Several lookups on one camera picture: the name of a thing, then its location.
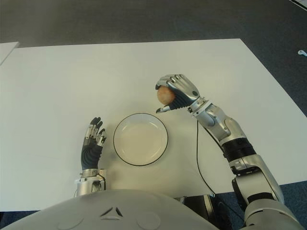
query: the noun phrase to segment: robot forearm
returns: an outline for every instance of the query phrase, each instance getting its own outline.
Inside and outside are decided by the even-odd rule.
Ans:
[[[106,190],[106,172],[104,169],[85,169],[81,173],[81,178],[76,180],[76,196],[81,196],[93,192]]]
[[[222,147],[224,156],[236,175],[233,187],[243,209],[257,198],[270,198],[284,203],[279,185],[234,119],[201,97],[188,111],[212,133]]]
[[[279,185],[240,125],[226,116],[221,108],[201,97],[188,111],[217,139],[236,175],[232,185],[241,208],[246,211],[246,229],[259,223],[265,226],[264,229],[270,229],[272,220],[282,223],[283,227],[289,225],[293,229],[301,229],[292,212],[284,205]]]

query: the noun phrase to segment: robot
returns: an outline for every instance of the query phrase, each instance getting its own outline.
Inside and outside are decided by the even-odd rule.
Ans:
[[[221,108],[200,96],[195,85],[182,74],[162,77],[155,89],[168,87],[175,99],[157,113],[188,108],[216,140],[235,175],[232,186],[245,211],[242,230],[303,230],[284,205],[282,191],[256,154],[240,125]],[[217,228],[177,200],[162,194],[138,190],[106,190],[98,161],[106,140],[100,118],[94,118],[85,134],[81,178],[76,197],[36,212],[7,227],[44,230],[217,230]]]

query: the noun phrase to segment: gray carpet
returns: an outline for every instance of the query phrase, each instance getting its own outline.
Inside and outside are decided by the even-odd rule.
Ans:
[[[305,115],[306,22],[288,0],[0,0],[0,42],[20,47],[241,38]],[[282,190],[307,228],[307,183]],[[240,211],[233,193],[222,196]],[[2,213],[0,227],[23,215]]]

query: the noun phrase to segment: plate rim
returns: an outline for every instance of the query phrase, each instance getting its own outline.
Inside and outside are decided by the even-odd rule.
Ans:
[[[136,115],[136,114],[146,114],[146,115],[150,115],[150,116],[153,116],[153,117],[157,118],[157,119],[162,123],[162,125],[164,126],[164,128],[165,128],[165,130],[166,130],[166,146],[165,146],[165,148],[164,148],[162,154],[161,154],[156,160],[154,160],[154,161],[152,161],[152,162],[150,162],[150,163],[148,163],[148,164],[132,164],[132,163],[129,163],[129,162],[125,161],[124,159],[122,159],[122,158],[120,157],[120,155],[118,154],[118,152],[116,151],[116,148],[115,148],[114,137],[115,137],[115,133],[116,133],[116,130],[117,130],[119,124],[122,123],[123,120],[127,119],[128,117],[133,116],[133,115]],[[124,119],[122,119],[122,120],[117,124],[117,126],[116,126],[116,128],[115,128],[115,130],[114,130],[114,134],[113,134],[113,147],[114,147],[114,150],[115,150],[116,154],[118,155],[118,157],[119,157],[123,162],[125,162],[125,163],[127,163],[127,164],[129,164],[129,165],[133,165],[133,166],[146,166],[146,165],[152,164],[152,163],[156,162],[157,160],[159,160],[159,159],[164,155],[167,146],[168,146],[168,131],[167,131],[167,128],[166,128],[166,126],[164,125],[164,123],[163,123],[158,117],[156,117],[156,116],[154,116],[154,115],[152,115],[152,114],[148,114],[148,113],[135,113],[135,114],[131,114],[131,115],[125,117]]]

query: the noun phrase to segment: open robotic hand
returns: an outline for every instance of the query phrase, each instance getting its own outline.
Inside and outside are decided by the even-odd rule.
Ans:
[[[106,189],[106,179],[102,174],[104,170],[98,170],[98,161],[101,156],[103,145],[106,141],[106,130],[100,127],[102,121],[100,117],[95,117],[85,133],[81,151],[81,178],[76,180],[76,195],[84,195]]]
[[[85,133],[81,152],[82,170],[98,168],[98,161],[106,141],[106,130],[103,128],[99,131],[103,123],[100,120],[100,117],[95,117]]]

